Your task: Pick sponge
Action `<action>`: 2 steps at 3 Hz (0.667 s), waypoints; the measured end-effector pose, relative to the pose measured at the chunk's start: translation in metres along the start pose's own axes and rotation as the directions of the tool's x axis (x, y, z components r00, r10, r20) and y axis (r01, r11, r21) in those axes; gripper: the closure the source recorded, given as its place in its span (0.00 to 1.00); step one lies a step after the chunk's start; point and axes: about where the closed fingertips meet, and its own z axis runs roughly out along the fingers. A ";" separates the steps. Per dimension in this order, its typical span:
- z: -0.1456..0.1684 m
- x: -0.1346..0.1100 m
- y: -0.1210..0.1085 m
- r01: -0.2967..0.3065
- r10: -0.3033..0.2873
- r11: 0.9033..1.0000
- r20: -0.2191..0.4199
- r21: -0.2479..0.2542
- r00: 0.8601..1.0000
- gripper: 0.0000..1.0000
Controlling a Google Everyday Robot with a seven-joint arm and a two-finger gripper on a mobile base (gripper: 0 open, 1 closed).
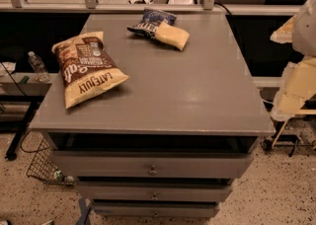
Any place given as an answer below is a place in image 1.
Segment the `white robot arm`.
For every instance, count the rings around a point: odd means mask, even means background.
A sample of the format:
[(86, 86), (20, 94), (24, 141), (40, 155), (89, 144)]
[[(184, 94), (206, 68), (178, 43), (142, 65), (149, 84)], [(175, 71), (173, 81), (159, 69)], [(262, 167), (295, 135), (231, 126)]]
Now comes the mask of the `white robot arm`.
[(298, 63), (289, 62), (281, 75), (271, 117), (286, 121), (299, 113), (316, 94), (316, 0), (307, 0), (298, 13), (271, 35), (277, 43), (291, 43), (303, 55)]

